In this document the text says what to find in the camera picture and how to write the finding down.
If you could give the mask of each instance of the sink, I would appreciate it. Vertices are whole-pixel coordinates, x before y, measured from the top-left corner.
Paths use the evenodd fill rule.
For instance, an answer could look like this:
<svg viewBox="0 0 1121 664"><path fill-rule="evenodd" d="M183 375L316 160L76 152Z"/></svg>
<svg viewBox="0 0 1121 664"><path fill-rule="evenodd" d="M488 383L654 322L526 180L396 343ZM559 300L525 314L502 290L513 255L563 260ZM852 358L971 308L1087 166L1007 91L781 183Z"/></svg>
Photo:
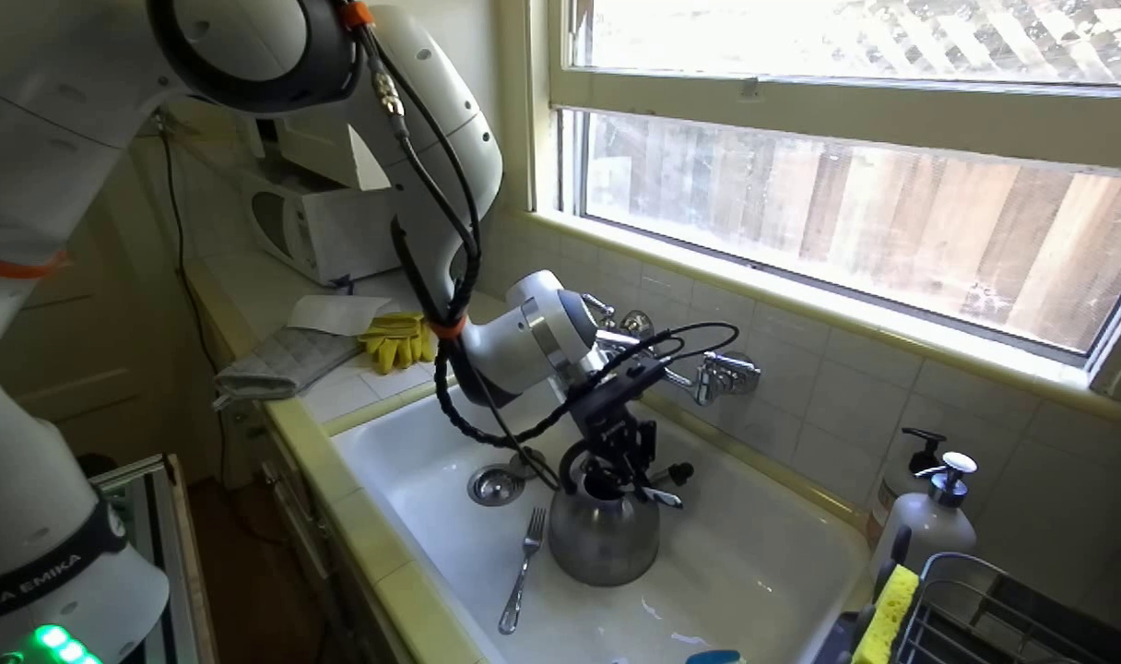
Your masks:
<svg viewBox="0 0 1121 664"><path fill-rule="evenodd" d="M537 386L502 417L520 430L552 402ZM466 397L459 404L494 430L488 412ZM334 452L384 520L424 557L489 659L677 664L703 648L810 659L867 565L861 535L692 430L647 404L629 410L661 424L655 469L696 466L682 485L686 509L665 514L661 562L626 587L586 587L543 551L513 633L498 633L498 612L520 568L526 514L551 504L551 492L530 480L509 504L475 504L472 473L509 460L509 451L470 444L437 397L334 436ZM535 445L557 466L577 440L563 421Z"/></svg>

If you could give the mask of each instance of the wire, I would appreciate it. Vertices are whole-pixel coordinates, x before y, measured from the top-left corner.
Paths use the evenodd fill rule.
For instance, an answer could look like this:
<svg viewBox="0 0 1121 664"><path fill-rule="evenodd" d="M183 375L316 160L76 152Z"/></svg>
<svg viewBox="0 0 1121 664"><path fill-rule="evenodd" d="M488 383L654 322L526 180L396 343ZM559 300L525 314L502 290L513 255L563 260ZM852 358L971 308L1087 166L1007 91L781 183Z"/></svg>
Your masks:
<svg viewBox="0 0 1121 664"><path fill-rule="evenodd" d="M230 492L230 485L220 485L220 484L216 484L213 492L216 492L216 496L225 503L225 509L230 509L230 517L234 517L234 525L236 525L239 535L248 535L248 538L255 538L255 543L261 543L261 544L294 553L294 543L287 543L285 535L258 532L258 528L251 525L251 517L242 514L242 503L236 496L236 492Z"/></svg>
<svg viewBox="0 0 1121 664"><path fill-rule="evenodd" d="M494 417L498 430L502 430L507 440L513 440L513 429L509 429L509 421L498 412L488 381L481 381L481 389L484 389L488 412ZM559 476L551 469L551 460L545 460L535 445L515 444L515 458L530 469L535 480L543 480L551 492L559 492Z"/></svg>
<svg viewBox="0 0 1121 664"><path fill-rule="evenodd" d="M741 340L741 329L736 323L732 323L732 322L692 322L692 323L677 323L677 329L673 329L673 337L686 337L686 330L703 330L703 329L717 329L717 330L728 330L719 343L709 343L709 348L692 348L692 349L674 349L674 353L669 353L665 358L665 364L674 364L674 361L686 361L686 358L692 358L692 353L713 353L713 349L722 349L722 348L732 348L734 340Z"/></svg>
<svg viewBox="0 0 1121 664"><path fill-rule="evenodd" d="M437 205L448 215L449 230L459 232L460 246L466 246L466 276L460 284L452 289L448 308L440 308L440 302L430 302L428 295L428 284L408 255L408 244L405 244L405 232L390 230L396 235L396 246L397 246L397 257L401 257L401 269L413 284L413 295L422 300L422 308L437 322L437 323L452 323L460 317L460 308L470 306L472 290L475 290L475 279L481 279L481 260L484 260L484 249L481 249L481 209L475 209L475 196L472 196L472 183L466 180L466 168L443 133L443 126L428 115L424 101L416 97L416 89L401 77L401 71L389 57L389 50L379 48L379 39L368 34L368 29L358 29L358 39L366 43L368 57L374 57L374 71L375 77L396 77L397 89L413 101L413 108L422 110L424 126L437 133L437 139L443 142L448 152L448 163L459 177L459 187L466 196L466 215L470 222L460 222L460 215L452 209L452 204L448 198L448 192L440 187L440 180L428 173L428 166L422 163L416 147L413 147L413 135L408 135L408 120L405 120L405 110L401 104L396 101L396 133L397 133L397 142L401 142L401 156L408 160L416 180L430 192Z"/></svg>
<svg viewBox="0 0 1121 664"><path fill-rule="evenodd" d="M169 147L169 135L167 130L159 133L161 139L161 180L167 180L167 204L169 204L169 216L172 216L172 230L177 230L177 279L183 289L183 300L189 300L189 314L193 314L193 330L199 340L199 353L204 361L212 364L212 371L216 367L216 353L204 330L204 317L199 317L199 295L189 279L189 223L183 223L183 215L181 215L181 192L177 192L177 163L172 163L172 147Z"/></svg>
<svg viewBox="0 0 1121 664"><path fill-rule="evenodd" d="M515 436L489 436L484 429L472 429L452 410L452 397L449 397L449 386L448 386L448 353L437 358L437 389L440 389L440 402L443 402L443 412L449 417L449 424L460 429L470 440L481 440L481 444L489 444L489 445L520 445L520 444L537 440L543 430L551 430L580 397L586 397L623 361L629 361L634 353L647 353L647 349L654 349L655 343L669 343L669 340L673 340L673 330L655 330L655 337L647 337L639 348L615 353L599 371L591 371L584 383L577 383L552 412L545 412L537 424L530 424L530 429L525 429Z"/></svg>

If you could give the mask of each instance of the faucet handle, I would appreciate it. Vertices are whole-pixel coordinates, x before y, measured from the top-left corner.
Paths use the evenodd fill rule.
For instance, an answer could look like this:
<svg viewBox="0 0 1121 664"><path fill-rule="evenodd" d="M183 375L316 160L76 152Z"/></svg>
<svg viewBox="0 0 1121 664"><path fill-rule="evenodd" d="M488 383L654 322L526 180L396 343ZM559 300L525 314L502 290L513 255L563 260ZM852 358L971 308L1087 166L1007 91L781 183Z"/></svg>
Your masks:
<svg viewBox="0 0 1121 664"><path fill-rule="evenodd" d="M702 393L754 393L759 386L759 364L750 353L703 349Z"/></svg>
<svg viewBox="0 0 1121 664"><path fill-rule="evenodd" d="M623 317L605 317L601 329L639 337L639 340L655 330L655 323L643 308L626 308Z"/></svg>
<svg viewBox="0 0 1121 664"><path fill-rule="evenodd" d="M665 504L665 509L682 509L682 494L674 494L674 492L643 485L643 496L647 496L647 503L655 503L655 504Z"/></svg>
<svg viewBox="0 0 1121 664"><path fill-rule="evenodd" d="M591 306L599 323L605 323L621 314L614 302L599 300L595 290L584 290L584 302Z"/></svg>
<svg viewBox="0 0 1121 664"><path fill-rule="evenodd" d="M595 337L595 348L605 353L605 358L615 358L629 348L639 348L643 340L639 337L623 337L623 330L614 330L614 329L599 329Z"/></svg>

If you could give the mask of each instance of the window sill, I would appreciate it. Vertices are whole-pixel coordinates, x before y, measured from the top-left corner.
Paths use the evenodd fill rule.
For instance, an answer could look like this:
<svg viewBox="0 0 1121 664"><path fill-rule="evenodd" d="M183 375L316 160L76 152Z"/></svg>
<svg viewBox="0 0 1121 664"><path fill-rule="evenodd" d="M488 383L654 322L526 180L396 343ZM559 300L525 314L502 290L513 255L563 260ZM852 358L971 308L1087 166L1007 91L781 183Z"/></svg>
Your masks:
<svg viewBox="0 0 1121 664"><path fill-rule="evenodd" d="M570 222L563 215L526 215L526 222L552 223L557 232L586 235L595 244L610 244L615 249L629 249L639 257L665 260L673 269L732 284L754 300L766 300L773 306L787 306L787 308L797 308L809 317L822 317L831 323L841 323L841 329L852 329L864 337L899 343L922 358L953 361L958 367L983 371L993 381L1007 381L1024 389L1035 389L1035 393L1046 393L1046 397L1060 397L1060 402L1068 402L1068 404L1079 404L1090 412L1121 417L1121 402L1111 402L1111 397L1087 389L1090 375L1076 364L1062 364L1062 361L1052 361L1052 358L1041 358L1041 353L1028 353L1028 349L1018 349L1007 343L993 343L993 340L981 340L981 337L971 337L958 329L945 329L937 322L917 322L899 308L845 300L845 295L832 295L822 289L809 289L809 284L797 284L797 279L787 279L773 273L759 273L759 269L750 269L736 260L722 260L722 257L696 255L696 249L686 249L674 244L634 235L634 232L623 232L614 223Z"/></svg>

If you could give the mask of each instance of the cabinet door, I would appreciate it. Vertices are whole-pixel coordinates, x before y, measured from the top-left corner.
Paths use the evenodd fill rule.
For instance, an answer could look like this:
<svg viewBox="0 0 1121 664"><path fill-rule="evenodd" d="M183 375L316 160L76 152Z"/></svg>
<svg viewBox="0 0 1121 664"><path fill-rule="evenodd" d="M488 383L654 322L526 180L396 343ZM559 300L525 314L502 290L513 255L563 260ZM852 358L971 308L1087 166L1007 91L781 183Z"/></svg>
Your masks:
<svg viewBox="0 0 1121 664"><path fill-rule="evenodd" d="M189 476L212 469L205 364L181 306L169 223L127 160L0 343L0 383L62 429L74 452L134 460L172 451Z"/></svg>

